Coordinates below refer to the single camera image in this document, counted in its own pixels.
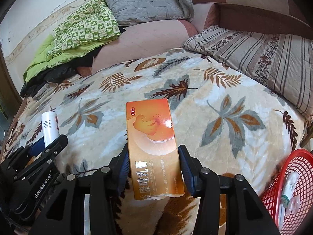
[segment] striped pillow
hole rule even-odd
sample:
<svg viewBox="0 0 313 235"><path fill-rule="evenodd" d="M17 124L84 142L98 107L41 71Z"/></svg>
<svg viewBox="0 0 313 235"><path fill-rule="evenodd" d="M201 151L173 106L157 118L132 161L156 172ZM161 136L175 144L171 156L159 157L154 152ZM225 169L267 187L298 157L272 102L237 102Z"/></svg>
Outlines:
<svg viewBox="0 0 313 235"><path fill-rule="evenodd" d="M211 26L184 48L210 55L284 96L309 121L313 114L313 41Z"/></svg>

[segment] screw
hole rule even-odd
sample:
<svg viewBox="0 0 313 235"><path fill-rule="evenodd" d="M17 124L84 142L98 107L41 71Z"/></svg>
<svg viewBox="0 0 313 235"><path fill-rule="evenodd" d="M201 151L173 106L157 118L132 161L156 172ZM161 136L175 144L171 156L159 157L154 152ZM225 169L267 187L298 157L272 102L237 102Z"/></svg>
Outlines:
<svg viewBox="0 0 313 235"><path fill-rule="evenodd" d="M72 181L73 179L75 179L75 175L74 174L70 174L67 176L67 180Z"/></svg>
<svg viewBox="0 0 313 235"><path fill-rule="evenodd" d="M245 178L244 178L243 175L237 174L237 175L236 175L236 179L237 179L238 181L243 181Z"/></svg>
<svg viewBox="0 0 313 235"><path fill-rule="evenodd" d="M202 169L201 169L201 172L202 172L203 174L209 174L209 173L210 173L210 169L209 169L209 168L202 168Z"/></svg>
<svg viewBox="0 0 313 235"><path fill-rule="evenodd" d="M109 166L104 166L101 168L101 172L103 173L108 173L110 171L110 167Z"/></svg>

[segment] green checkered blanket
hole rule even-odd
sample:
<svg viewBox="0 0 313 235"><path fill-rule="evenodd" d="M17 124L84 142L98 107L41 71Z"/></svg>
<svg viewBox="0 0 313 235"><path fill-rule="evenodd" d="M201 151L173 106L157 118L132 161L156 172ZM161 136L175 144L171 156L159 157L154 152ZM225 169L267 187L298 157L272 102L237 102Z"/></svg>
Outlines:
<svg viewBox="0 0 313 235"><path fill-rule="evenodd" d="M43 70L85 56L121 35L105 0L90 0L53 30L38 49L23 78L27 83Z"/></svg>

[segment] red basket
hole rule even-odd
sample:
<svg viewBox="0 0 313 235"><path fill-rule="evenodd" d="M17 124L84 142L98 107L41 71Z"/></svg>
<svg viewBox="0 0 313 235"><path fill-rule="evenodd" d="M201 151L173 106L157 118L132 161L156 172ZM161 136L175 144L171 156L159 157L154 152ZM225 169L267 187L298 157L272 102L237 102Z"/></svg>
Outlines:
<svg viewBox="0 0 313 235"><path fill-rule="evenodd" d="M301 222L313 202L313 155L304 149L293 151L287 158L281 169L279 176L273 184L261 196L263 204L270 212L273 220L278 227L278 207L281 199L281 192L284 183L284 177L290 172L297 171L300 175L298 179L294 196L300 195L300 209L297 214L285 217L282 235L292 235Z"/></svg>

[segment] pillow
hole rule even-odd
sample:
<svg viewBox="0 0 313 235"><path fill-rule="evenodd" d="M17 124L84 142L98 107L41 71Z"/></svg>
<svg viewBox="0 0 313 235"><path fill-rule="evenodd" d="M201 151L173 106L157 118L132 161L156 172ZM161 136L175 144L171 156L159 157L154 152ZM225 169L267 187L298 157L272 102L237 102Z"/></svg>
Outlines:
<svg viewBox="0 0 313 235"><path fill-rule="evenodd" d="M100 50L92 64L92 72L180 48L195 34L197 30L185 20L161 20L127 27L119 39Z"/></svg>
<svg viewBox="0 0 313 235"><path fill-rule="evenodd" d="M272 89L312 120L312 40L291 34L227 30L214 25L189 38L183 47L212 56Z"/></svg>
<svg viewBox="0 0 313 235"><path fill-rule="evenodd" d="M106 0L120 26L165 19L193 18L191 0Z"/></svg>

